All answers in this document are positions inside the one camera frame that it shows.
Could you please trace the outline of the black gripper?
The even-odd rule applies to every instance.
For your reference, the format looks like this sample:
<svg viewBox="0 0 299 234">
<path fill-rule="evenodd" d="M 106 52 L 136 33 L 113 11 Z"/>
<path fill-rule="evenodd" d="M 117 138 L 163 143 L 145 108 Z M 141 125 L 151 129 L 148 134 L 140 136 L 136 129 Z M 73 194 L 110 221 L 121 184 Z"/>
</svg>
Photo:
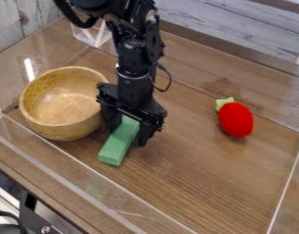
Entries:
<svg viewBox="0 0 299 234">
<path fill-rule="evenodd" d="M 139 122 L 135 144 L 143 147 L 156 131 L 163 129 L 167 110 L 153 98 L 153 90 L 168 88 L 155 85 L 156 68 L 129 73 L 116 67 L 117 83 L 98 82 L 96 101 L 101 106 L 105 127 L 112 133 L 121 124 L 121 116 Z"/>
</svg>

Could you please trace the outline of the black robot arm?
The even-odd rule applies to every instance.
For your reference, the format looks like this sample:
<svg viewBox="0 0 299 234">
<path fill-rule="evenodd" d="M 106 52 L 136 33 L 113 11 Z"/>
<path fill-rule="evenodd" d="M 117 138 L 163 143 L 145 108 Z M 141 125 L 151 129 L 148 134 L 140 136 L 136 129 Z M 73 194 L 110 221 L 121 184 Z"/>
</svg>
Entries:
<svg viewBox="0 0 299 234">
<path fill-rule="evenodd" d="M 128 116 L 139 122 L 136 144 L 143 146 L 164 126 L 167 110 L 153 98 L 156 70 L 164 55 L 160 16 L 153 0 L 53 0 L 69 22 L 81 29 L 104 20 L 117 52 L 117 82 L 96 85 L 96 101 L 109 131 Z"/>
</svg>

